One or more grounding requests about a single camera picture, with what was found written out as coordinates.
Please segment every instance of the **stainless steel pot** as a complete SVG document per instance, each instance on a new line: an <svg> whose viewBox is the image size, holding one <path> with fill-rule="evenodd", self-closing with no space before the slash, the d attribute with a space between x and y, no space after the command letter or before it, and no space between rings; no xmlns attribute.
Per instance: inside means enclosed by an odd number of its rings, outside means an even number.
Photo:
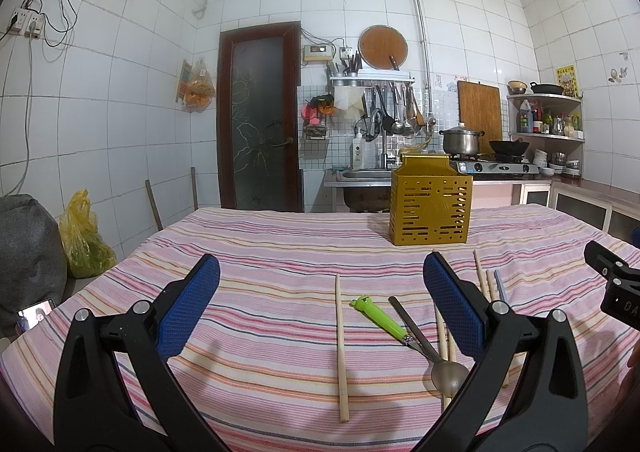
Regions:
<svg viewBox="0 0 640 452"><path fill-rule="evenodd" d="M480 137L484 136L484 130L471 130L465 124L449 130L441 130L442 149L447 154L461 154L475 156L480 152Z"/></svg>

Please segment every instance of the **round cutting board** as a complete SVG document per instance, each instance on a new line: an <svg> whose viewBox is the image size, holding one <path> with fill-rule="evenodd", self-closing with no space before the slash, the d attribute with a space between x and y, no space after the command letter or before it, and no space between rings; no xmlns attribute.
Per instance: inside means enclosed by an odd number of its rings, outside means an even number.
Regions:
<svg viewBox="0 0 640 452"><path fill-rule="evenodd" d="M409 48L402 34L389 26L371 26L360 36L358 49L364 61L376 69L393 69L389 55L398 66L406 60Z"/></svg>

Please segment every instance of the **pot lid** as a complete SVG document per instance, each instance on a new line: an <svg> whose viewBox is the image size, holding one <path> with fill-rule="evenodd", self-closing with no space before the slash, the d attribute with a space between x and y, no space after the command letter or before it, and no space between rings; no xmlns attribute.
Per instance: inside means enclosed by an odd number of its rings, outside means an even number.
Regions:
<svg viewBox="0 0 640 452"><path fill-rule="evenodd" d="M479 130L471 130L470 128L466 128L465 124L460 122L457 127L450 128L448 130L441 130L441 134L472 134L474 136L480 136Z"/></svg>

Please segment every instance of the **yellow metal basket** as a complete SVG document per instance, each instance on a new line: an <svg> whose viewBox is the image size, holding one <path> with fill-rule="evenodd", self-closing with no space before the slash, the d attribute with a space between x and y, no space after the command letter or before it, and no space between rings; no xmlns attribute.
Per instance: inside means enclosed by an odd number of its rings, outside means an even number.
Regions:
<svg viewBox="0 0 640 452"><path fill-rule="evenodd" d="M389 234L396 246L466 242L473 179L447 154L405 154L391 175Z"/></svg>

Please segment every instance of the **yellow poster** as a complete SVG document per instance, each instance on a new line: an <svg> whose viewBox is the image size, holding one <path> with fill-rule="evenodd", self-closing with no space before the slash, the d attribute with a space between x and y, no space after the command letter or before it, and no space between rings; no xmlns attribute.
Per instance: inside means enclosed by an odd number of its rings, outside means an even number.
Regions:
<svg viewBox="0 0 640 452"><path fill-rule="evenodd" d="M579 98L578 79L575 75L575 66L573 64L556 69L556 81L564 89L564 92L562 92L564 96Z"/></svg>

